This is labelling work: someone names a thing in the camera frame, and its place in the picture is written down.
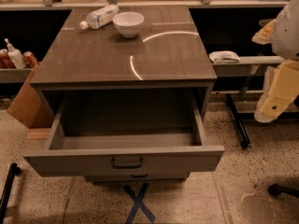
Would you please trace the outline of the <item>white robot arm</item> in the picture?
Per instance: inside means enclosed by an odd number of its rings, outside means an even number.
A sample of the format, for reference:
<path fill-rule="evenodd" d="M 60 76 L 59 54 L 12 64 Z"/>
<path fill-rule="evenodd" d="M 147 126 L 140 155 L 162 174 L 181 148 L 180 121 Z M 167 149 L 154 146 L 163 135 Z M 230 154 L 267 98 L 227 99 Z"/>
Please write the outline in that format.
<path fill-rule="evenodd" d="M 257 121 L 268 123 L 277 119 L 299 95 L 299 0 L 290 0 L 252 41 L 270 43 L 273 52 L 284 59 L 277 68 L 267 68 L 263 95 L 254 113 Z"/>

